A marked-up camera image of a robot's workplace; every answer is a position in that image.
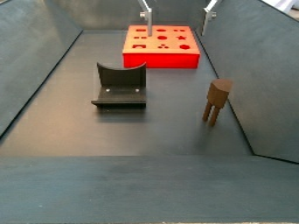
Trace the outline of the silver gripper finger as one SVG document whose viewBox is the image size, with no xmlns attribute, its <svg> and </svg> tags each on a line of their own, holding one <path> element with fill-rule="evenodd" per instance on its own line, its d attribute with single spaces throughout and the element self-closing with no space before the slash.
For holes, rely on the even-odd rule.
<svg viewBox="0 0 299 224">
<path fill-rule="evenodd" d="M 137 2 L 143 9 L 140 17 L 147 21 L 147 35 L 152 36 L 152 8 L 148 6 L 145 0 L 137 0 Z"/>
<path fill-rule="evenodd" d="M 208 22 L 216 17 L 216 12 L 212 10 L 217 4 L 219 0 L 209 0 L 208 5 L 203 8 L 204 19 L 200 35 L 205 34 Z"/>
</svg>

